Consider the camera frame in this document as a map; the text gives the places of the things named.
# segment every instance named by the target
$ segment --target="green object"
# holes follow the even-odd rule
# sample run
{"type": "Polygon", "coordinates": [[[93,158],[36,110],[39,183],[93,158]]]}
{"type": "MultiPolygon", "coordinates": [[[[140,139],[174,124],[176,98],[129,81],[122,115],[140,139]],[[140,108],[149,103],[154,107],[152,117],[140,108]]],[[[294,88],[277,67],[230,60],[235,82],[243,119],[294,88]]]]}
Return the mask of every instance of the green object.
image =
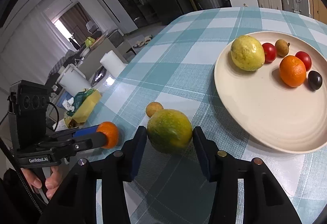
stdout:
{"type": "Polygon", "coordinates": [[[231,46],[234,64],[245,71],[256,71],[264,64],[264,48],[254,37],[242,35],[231,46]]]}
{"type": "Polygon", "coordinates": [[[74,96],[74,102],[73,102],[73,106],[75,107],[74,111],[68,111],[67,115],[72,117],[74,115],[74,113],[77,111],[77,109],[82,105],[82,103],[84,102],[84,100],[91,95],[94,92],[94,89],[89,88],[86,91],[81,91],[78,92],[75,96],[74,96]]]}
{"type": "Polygon", "coordinates": [[[192,125],[178,110],[158,110],[147,127],[152,146],[161,153],[175,154],[186,149],[192,138],[192,125]]]}
{"type": "Polygon", "coordinates": [[[91,37],[87,37],[87,39],[84,42],[86,47],[90,47],[93,43],[95,43],[95,39],[91,37]]]}

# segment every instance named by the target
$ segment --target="papaya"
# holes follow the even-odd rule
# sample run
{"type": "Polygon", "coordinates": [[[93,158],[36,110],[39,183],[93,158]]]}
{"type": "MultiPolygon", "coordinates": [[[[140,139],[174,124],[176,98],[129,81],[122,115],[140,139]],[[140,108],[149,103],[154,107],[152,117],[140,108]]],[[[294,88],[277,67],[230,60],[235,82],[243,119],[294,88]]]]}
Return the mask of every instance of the papaya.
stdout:
{"type": "Polygon", "coordinates": [[[192,139],[192,125],[184,113],[163,109],[152,115],[147,133],[151,145],[157,151],[178,154],[188,147],[192,139]]]}

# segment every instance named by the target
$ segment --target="slipper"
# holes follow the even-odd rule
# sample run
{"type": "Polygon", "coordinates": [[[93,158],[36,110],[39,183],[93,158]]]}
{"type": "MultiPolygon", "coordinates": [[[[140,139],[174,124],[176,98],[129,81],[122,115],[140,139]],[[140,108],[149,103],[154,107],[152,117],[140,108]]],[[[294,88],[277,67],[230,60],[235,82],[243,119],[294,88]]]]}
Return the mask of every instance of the slipper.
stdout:
{"type": "Polygon", "coordinates": [[[153,36],[152,35],[150,35],[150,36],[146,36],[145,38],[144,38],[144,42],[145,42],[145,44],[148,44],[149,42],[150,42],[150,40],[152,40],[153,39],[153,36]]]}
{"type": "Polygon", "coordinates": [[[138,48],[140,48],[140,47],[143,47],[144,44],[145,44],[145,43],[144,43],[143,41],[137,41],[137,42],[136,42],[136,45],[133,46],[133,48],[138,49],[138,48]]]}

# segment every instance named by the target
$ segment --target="blue gripper pad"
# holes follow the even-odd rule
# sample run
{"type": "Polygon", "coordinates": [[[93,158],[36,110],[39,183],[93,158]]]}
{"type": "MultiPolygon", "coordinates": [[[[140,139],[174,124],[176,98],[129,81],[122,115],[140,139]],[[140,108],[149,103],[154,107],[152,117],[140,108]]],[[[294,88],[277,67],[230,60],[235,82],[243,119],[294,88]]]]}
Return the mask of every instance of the blue gripper pad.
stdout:
{"type": "Polygon", "coordinates": [[[95,126],[80,129],[75,134],[73,134],[73,137],[95,133],[98,126],[99,125],[95,125],[95,126]]]}

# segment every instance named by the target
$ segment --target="paper towel roll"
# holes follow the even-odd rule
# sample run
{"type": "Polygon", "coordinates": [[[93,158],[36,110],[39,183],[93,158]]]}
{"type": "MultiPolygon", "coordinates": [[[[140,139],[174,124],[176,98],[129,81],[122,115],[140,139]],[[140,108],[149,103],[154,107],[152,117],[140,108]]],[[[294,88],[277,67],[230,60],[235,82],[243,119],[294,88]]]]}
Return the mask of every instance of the paper towel roll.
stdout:
{"type": "Polygon", "coordinates": [[[119,76],[126,67],[126,64],[124,64],[112,50],[101,58],[100,63],[115,78],[119,76]]]}

